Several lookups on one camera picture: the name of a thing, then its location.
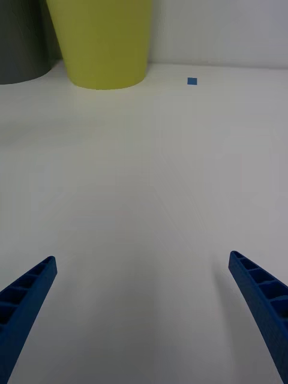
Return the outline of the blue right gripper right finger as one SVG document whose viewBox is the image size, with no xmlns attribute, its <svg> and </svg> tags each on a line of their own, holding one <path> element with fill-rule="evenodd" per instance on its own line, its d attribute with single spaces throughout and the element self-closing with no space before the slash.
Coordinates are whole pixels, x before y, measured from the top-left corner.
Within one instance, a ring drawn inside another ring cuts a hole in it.
<svg viewBox="0 0 288 384">
<path fill-rule="evenodd" d="M 237 251 L 229 271 L 238 285 L 283 383 L 288 382 L 287 286 Z"/>
</svg>

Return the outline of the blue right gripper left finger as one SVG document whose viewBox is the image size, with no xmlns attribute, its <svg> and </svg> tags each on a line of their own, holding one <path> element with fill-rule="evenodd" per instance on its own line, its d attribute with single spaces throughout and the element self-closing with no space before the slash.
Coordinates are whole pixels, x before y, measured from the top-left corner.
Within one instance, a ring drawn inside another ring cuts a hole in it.
<svg viewBox="0 0 288 384">
<path fill-rule="evenodd" d="M 56 259 L 49 256 L 1 291 L 1 383 L 8 382 L 56 275 Z"/>
</svg>

